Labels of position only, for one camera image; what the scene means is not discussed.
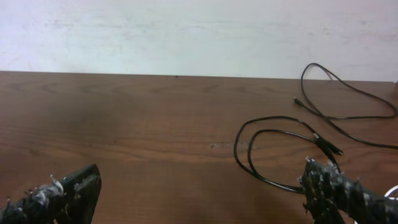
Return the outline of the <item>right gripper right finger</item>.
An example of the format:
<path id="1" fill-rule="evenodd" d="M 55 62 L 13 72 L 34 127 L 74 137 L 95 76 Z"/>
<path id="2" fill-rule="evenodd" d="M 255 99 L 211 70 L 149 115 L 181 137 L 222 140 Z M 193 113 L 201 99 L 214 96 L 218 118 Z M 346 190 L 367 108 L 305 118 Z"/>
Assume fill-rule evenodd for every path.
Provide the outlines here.
<path id="1" fill-rule="evenodd" d="M 344 223 L 345 212 L 356 223 L 397 224 L 397 201 L 367 189 L 341 173 L 332 163 L 320 164 L 307 158 L 300 179 L 314 223 Z"/>

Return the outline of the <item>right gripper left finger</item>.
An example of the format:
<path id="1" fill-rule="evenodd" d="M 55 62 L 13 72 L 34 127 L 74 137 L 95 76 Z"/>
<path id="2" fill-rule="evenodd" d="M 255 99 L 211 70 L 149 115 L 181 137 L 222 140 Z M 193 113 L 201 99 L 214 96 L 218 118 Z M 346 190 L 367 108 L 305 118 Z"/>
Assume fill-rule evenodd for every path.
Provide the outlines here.
<path id="1" fill-rule="evenodd" d="M 24 192 L 16 202 L 7 199 L 1 224 L 90 224 L 101 192 L 98 166 L 90 164 L 61 179 Z"/>

